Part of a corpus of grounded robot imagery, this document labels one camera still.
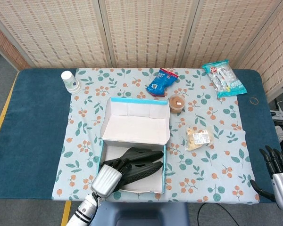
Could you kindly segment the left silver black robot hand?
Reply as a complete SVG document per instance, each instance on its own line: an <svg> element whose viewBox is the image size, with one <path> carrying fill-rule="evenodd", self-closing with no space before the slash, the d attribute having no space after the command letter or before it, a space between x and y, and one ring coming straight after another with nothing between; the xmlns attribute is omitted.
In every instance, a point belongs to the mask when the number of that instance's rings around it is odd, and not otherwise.
<svg viewBox="0 0 283 226"><path fill-rule="evenodd" d="M125 175L132 168L130 160L115 159L102 165L92 183L91 190L100 198L107 198Z"/></svg>

